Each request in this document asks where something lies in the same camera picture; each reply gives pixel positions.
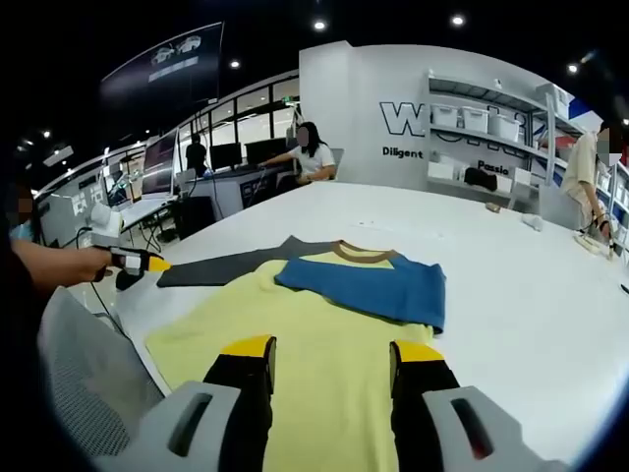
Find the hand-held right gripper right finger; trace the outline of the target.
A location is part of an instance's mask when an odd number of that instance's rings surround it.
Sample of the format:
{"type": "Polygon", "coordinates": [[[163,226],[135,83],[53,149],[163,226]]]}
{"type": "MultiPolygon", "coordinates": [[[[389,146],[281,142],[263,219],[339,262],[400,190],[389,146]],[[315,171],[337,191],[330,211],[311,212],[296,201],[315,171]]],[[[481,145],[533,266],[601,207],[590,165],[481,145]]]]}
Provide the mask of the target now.
{"type": "Polygon", "coordinates": [[[520,423],[458,384],[426,344],[390,343],[391,429],[401,471],[567,471],[527,447],[520,423]]]}

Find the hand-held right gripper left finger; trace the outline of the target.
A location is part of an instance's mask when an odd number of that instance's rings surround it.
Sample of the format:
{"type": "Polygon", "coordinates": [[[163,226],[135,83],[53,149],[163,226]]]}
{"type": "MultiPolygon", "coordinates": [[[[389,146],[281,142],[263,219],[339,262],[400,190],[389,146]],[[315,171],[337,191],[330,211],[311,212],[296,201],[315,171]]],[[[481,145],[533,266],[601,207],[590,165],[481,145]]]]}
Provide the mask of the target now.
{"type": "Polygon", "coordinates": [[[186,382],[141,419],[100,471],[260,471],[272,425],[276,338],[270,334],[221,350],[202,382],[186,382]]]}

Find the person's left hand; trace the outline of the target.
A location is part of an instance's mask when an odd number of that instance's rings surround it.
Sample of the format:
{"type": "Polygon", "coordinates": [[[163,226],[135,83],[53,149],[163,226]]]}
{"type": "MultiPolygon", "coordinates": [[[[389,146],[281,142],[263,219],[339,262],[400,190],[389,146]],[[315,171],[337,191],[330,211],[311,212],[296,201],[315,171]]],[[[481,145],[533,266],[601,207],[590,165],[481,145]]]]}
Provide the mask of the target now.
{"type": "Polygon", "coordinates": [[[75,280],[82,282],[99,282],[111,275],[112,254],[107,249],[88,247],[77,249],[74,255],[75,280]]]}

